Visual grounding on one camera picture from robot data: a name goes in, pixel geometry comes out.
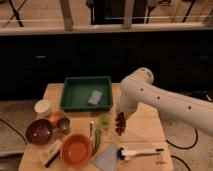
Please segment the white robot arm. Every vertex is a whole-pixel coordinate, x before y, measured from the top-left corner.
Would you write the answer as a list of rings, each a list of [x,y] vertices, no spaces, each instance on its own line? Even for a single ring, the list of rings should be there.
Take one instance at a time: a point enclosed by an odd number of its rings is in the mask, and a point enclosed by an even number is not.
[[[126,118],[144,103],[213,137],[213,103],[158,88],[153,81],[153,73],[144,67],[121,81],[117,106]]]

